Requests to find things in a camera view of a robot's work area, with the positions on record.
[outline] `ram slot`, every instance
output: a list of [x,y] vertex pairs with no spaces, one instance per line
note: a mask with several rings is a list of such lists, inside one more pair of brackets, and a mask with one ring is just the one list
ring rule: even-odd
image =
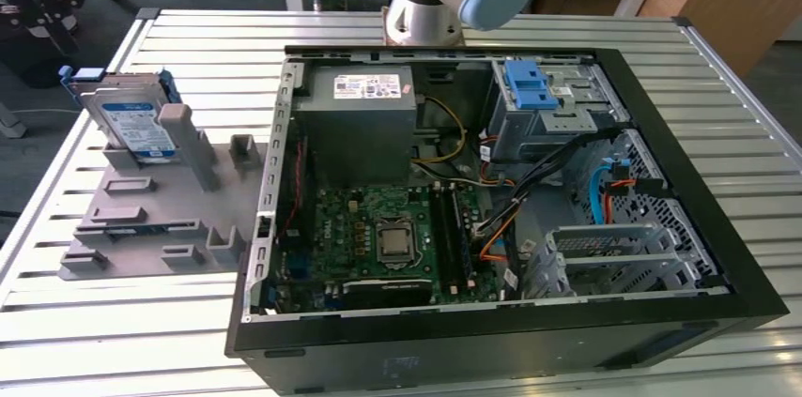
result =
[[428,206],[431,210],[431,230],[435,238],[437,254],[437,270],[440,272],[440,288],[447,294],[457,294],[464,288],[463,249],[460,226],[457,225],[459,212],[456,211],[453,191],[433,189],[428,192]]

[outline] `metal table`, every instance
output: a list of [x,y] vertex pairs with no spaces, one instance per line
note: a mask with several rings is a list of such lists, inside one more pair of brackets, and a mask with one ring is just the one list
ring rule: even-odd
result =
[[[692,28],[665,19],[528,16],[465,37],[472,45],[623,52],[791,314],[651,369],[381,395],[587,388],[615,397],[799,395],[802,155]],[[110,69],[166,66],[212,141],[234,132],[264,139],[284,45],[379,43],[377,14],[162,10],[134,21]],[[102,173],[102,144],[84,112],[0,251],[2,395],[269,395],[244,364],[222,356],[233,273],[88,282],[54,276]]]

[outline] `yellow wire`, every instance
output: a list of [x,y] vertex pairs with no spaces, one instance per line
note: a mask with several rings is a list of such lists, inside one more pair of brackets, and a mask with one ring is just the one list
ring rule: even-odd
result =
[[443,162],[444,160],[449,160],[456,155],[459,155],[460,152],[463,151],[464,141],[465,141],[465,139],[464,139],[464,127],[463,127],[463,122],[460,121],[460,118],[456,117],[456,114],[453,114],[453,111],[451,111],[451,109],[443,104],[441,101],[439,101],[433,97],[425,97],[425,99],[428,99],[437,106],[440,106],[440,108],[448,113],[448,115],[451,116],[451,118],[456,122],[457,127],[460,127],[460,141],[456,143],[456,149],[451,153],[448,153],[444,156],[439,156],[436,158],[415,158],[415,159],[412,159],[412,162],[415,162],[416,164],[428,164],[431,162]]

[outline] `floor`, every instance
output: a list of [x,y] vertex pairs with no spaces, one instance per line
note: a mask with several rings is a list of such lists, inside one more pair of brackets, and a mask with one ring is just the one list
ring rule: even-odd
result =
[[[387,0],[371,0],[377,10]],[[326,0],[330,8],[337,0]],[[78,66],[97,67],[109,62],[140,7],[190,9],[284,9],[282,0],[86,0],[78,12],[76,33]],[[745,79],[796,142],[802,142],[802,42],[779,42]],[[72,100],[60,88],[28,89],[0,65],[0,100],[28,126],[22,139],[0,138],[0,211],[21,211],[52,157],[77,117]],[[28,112],[56,109],[58,111]],[[0,217],[0,242],[8,236],[13,219]]]

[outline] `metal mesh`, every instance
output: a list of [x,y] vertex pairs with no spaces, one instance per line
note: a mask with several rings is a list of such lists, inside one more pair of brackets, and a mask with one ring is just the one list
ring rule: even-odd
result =
[[[644,159],[645,148],[639,147],[640,144],[641,141],[637,133],[632,130],[627,130],[612,144],[597,143],[592,149],[587,149],[591,151],[587,151],[573,162],[573,164],[581,164],[583,169],[568,169],[576,189],[575,210],[580,220],[587,224],[593,223],[592,215],[589,213],[589,202],[587,200],[587,183],[592,171],[599,164],[601,164],[603,158],[628,158],[631,161],[628,174],[633,178],[661,178],[651,158]],[[604,194],[604,186],[608,179],[609,174],[603,174],[599,182],[599,195]],[[701,276],[716,274],[701,240],[692,233],[688,218],[675,200],[657,199],[629,190],[627,196],[612,198],[612,219],[619,223],[653,221],[669,228],[680,241],[675,250],[677,252],[693,252],[697,257],[693,266],[699,274]]]

